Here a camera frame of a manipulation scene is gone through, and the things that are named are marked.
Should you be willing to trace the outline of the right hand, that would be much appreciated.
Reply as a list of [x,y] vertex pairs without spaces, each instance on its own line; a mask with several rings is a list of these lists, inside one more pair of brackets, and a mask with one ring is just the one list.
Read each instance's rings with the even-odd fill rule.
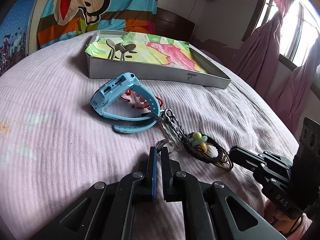
[[302,214],[297,220],[290,219],[269,199],[265,203],[264,219],[270,224],[277,219],[274,228],[281,232],[286,239],[301,239],[312,224],[312,220],[308,219],[306,214]]

